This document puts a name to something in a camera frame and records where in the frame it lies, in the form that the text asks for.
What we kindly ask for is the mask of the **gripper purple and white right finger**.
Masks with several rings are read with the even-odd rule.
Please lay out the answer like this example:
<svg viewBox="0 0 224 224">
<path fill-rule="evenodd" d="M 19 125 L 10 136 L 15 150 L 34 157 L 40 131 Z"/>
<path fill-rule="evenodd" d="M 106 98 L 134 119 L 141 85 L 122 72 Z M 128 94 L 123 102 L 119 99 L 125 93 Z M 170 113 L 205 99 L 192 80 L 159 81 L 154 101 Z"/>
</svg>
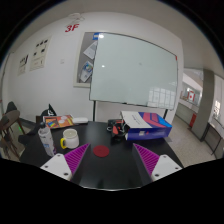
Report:
<svg viewBox="0 0 224 224">
<path fill-rule="evenodd" d="M 157 181 L 181 170 L 168 155 L 158 155 L 141 145 L 133 144 L 132 153 L 142 181 Z"/>
</svg>

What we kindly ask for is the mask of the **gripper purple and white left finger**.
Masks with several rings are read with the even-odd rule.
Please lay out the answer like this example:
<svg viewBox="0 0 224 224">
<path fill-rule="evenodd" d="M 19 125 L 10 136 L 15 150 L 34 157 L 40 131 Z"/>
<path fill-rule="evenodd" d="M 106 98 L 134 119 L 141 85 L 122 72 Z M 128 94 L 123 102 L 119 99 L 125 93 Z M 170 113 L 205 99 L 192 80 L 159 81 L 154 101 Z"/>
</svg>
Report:
<svg viewBox="0 0 224 224">
<path fill-rule="evenodd" d="M 70 181 L 77 173 L 77 170 L 80 167 L 80 164 L 89 147 L 90 144 L 87 143 L 66 154 L 57 153 L 49 161 L 42 165 L 41 169 Z"/>
</svg>

